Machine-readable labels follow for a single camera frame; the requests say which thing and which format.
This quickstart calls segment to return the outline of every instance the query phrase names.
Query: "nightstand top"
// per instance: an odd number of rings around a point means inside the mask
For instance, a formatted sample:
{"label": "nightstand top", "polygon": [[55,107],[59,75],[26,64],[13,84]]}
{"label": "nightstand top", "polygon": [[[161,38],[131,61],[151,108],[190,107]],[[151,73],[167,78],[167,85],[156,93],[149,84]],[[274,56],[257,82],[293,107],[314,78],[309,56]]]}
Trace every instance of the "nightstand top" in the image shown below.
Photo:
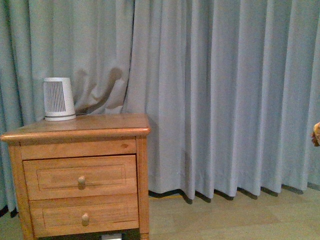
{"label": "nightstand top", "polygon": [[81,115],[72,120],[41,120],[6,132],[7,143],[146,136],[150,132],[148,117],[143,113]]}

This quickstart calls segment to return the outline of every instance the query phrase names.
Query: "stuffed toy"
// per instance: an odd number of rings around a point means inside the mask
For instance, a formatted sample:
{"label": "stuffed toy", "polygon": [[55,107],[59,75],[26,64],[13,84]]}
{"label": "stuffed toy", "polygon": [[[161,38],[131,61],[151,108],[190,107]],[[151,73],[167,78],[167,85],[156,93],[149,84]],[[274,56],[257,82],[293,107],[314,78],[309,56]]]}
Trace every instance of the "stuffed toy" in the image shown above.
{"label": "stuffed toy", "polygon": [[319,147],[319,142],[320,142],[320,122],[318,122],[316,125],[313,127],[313,133],[311,134],[312,136],[312,142],[315,147]]}

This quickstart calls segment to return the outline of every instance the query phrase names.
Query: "nightstand leg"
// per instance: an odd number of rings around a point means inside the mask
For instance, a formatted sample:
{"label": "nightstand leg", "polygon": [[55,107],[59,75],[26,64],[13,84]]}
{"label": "nightstand leg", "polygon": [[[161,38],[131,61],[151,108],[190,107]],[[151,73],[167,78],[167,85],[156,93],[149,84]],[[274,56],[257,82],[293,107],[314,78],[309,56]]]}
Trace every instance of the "nightstand leg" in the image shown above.
{"label": "nightstand leg", "polygon": [[148,155],[145,136],[136,137],[136,166],[140,239],[149,240]]}
{"label": "nightstand leg", "polygon": [[34,231],[31,223],[28,191],[24,167],[21,159],[20,144],[15,143],[9,145],[9,153],[11,158],[11,167],[17,203],[19,207],[19,218],[23,233],[23,240],[37,240],[37,238],[34,237]]}
{"label": "nightstand leg", "polygon": [[149,233],[141,233],[140,240],[149,240]]}

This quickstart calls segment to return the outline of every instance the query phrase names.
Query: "heater vent grille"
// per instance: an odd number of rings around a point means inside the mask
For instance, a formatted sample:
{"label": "heater vent grille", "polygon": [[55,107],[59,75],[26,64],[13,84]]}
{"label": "heater vent grille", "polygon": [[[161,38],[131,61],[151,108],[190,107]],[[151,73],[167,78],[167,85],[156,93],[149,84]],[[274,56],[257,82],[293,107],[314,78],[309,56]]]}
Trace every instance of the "heater vent grille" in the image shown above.
{"label": "heater vent grille", "polygon": [[43,83],[47,101],[44,101],[45,109],[51,113],[65,112],[66,104],[62,81],[47,81]]}

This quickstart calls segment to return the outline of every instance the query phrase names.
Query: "white space heater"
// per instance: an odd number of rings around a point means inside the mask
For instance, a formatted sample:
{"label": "white space heater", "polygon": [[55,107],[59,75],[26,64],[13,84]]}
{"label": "white space heater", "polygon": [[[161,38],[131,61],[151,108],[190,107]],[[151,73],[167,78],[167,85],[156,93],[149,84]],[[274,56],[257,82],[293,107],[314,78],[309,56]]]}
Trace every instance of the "white space heater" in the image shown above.
{"label": "white space heater", "polygon": [[63,121],[76,118],[70,78],[46,77],[43,93],[45,120]]}

